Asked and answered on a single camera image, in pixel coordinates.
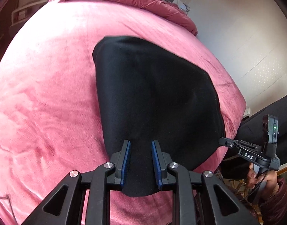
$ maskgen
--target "silver bolt head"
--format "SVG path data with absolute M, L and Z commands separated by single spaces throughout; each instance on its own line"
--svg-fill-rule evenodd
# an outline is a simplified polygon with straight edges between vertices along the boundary
M 205 177 L 210 178 L 210 177 L 213 176 L 213 172 L 211 172 L 211 171 L 204 171 L 204 175 L 205 175 Z
M 112 168 L 112 167 L 113 167 L 113 163 L 112 163 L 112 162 L 106 162 L 106 163 L 104 164 L 104 167 L 105 167 L 105 168 Z
M 171 163 L 169 164 L 169 166 L 170 166 L 171 168 L 177 168 L 177 167 L 179 167 L 179 164 L 176 163 L 176 162 L 171 162 Z
M 79 172 L 78 172 L 78 171 L 76 171 L 76 170 L 71 171 L 71 172 L 69 173 L 69 175 L 70 175 L 72 178 L 77 177 L 77 176 L 78 176 L 78 174 L 79 174 Z

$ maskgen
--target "black fabric bag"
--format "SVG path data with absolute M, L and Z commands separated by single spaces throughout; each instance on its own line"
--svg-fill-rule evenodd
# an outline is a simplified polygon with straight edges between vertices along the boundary
M 152 140 L 159 140 L 162 151 L 189 170 L 216 151 L 225 128 L 217 93 L 204 70 L 135 37 L 105 37 L 92 55 L 109 157 L 124 140 L 131 141 L 123 193 L 135 197 L 158 191 Z
M 234 139 L 264 145 L 262 118 L 266 114 L 278 117 L 279 134 L 276 155 L 280 159 L 281 165 L 285 164 L 287 163 L 287 95 L 241 122 Z M 236 153 L 229 149 L 225 159 L 235 155 Z M 249 162 L 240 157 L 224 160 L 220 166 L 222 175 L 226 179 L 245 179 L 249 171 Z

